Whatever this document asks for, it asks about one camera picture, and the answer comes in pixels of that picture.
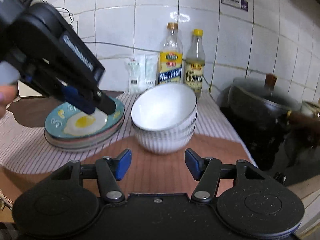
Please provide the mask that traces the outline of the person's left hand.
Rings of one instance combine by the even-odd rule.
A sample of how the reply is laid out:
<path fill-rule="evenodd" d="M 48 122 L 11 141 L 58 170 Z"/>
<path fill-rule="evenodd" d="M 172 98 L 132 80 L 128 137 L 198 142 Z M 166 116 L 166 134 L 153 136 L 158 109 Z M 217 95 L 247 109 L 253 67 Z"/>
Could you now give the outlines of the person's left hand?
<path fill-rule="evenodd" d="M 3 85 L 0 87 L 0 118 L 2 118 L 7 109 L 7 105 L 11 104 L 17 98 L 17 85 Z"/>

